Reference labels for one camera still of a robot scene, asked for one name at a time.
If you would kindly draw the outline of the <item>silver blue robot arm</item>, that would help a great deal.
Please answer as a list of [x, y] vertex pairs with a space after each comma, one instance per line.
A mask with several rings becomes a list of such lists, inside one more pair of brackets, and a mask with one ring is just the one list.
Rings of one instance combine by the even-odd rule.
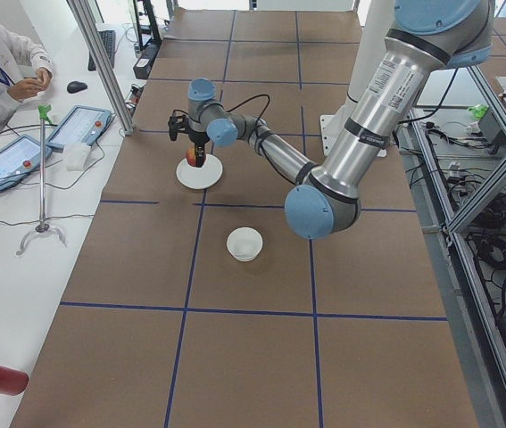
[[320, 165], [261, 118], [226, 111], [210, 80], [189, 84], [181, 132], [196, 149], [207, 142], [247, 142], [294, 184], [285, 200], [286, 222], [302, 238], [318, 239], [352, 226], [361, 210], [358, 184], [430, 74], [479, 64], [491, 51], [492, 1], [397, 1], [393, 11], [386, 53]]

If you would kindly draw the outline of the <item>person's hand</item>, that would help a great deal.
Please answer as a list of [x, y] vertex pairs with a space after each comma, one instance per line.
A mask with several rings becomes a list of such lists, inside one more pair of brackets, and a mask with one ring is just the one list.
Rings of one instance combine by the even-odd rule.
[[16, 101], [23, 101], [37, 96], [50, 86], [52, 72], [46, 68], [36, 70], [34, 78], [24, 78], [7, 89], [8, 95]]

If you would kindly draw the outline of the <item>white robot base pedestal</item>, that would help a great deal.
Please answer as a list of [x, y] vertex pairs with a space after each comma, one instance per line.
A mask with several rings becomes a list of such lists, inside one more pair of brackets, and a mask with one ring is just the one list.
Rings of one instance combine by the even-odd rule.
[[394, 0], [369, 1], [345, 102], [334, 115], [320, 116], [323, 153], [329, 155], [344, 123], [361, 104], [364, 90], [386, 54], [385, 35], [394, 22]]

